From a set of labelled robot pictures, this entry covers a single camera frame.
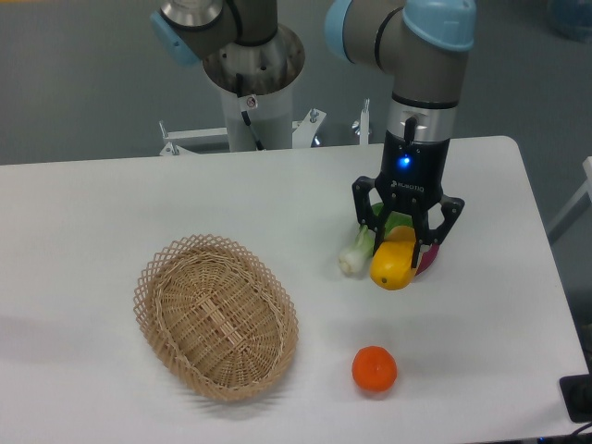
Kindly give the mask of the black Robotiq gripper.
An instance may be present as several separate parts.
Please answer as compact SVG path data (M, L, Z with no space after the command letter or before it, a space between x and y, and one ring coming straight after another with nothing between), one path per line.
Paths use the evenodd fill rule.
M423 247L429 249L446 239L465 206L463 199L445 195L442 188L449 146L448 140L409 142L386 134L378 176L361 176L351 185L357 220L375 233L373 253L385 239L392 213L412 218L415 234L412 267L418 267ZM371 190L376 190L382 203L378 214L370 202ZM430 228L428 212L438 204L443 221L437 228Z

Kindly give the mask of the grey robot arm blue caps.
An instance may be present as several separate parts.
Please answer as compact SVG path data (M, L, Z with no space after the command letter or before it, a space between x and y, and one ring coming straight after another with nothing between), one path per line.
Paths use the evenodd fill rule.
M407 215L412 260L442 243L463 200L441 187L467 59L474 44L472 1L336 1L325 18L327 47L341 59L394 79L382 164L352 186L358 221L387 240L391 214ZM257 128L266 97L302 73L300 39L278 21L274 1L165 1L150 17L154 33L182 65L199 63L231 97L228 128L237 146L271 150Z

